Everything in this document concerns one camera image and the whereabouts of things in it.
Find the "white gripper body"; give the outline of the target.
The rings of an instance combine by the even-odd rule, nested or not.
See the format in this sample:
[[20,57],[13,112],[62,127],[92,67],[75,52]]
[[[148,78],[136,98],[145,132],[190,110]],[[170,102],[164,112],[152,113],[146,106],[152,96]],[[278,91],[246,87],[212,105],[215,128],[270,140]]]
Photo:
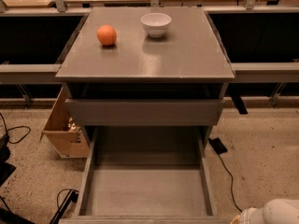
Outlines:
[[265,224],[263,220],[263,209],[249,208],[235,216],[230,224]]

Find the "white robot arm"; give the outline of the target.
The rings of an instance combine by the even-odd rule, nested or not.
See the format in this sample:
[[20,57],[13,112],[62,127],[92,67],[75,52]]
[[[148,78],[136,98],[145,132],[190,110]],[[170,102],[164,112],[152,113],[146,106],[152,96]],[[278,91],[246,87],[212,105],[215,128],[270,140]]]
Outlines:
[[262,208],[242,211],[230,224],[299,224],[299,200],[271,200]]

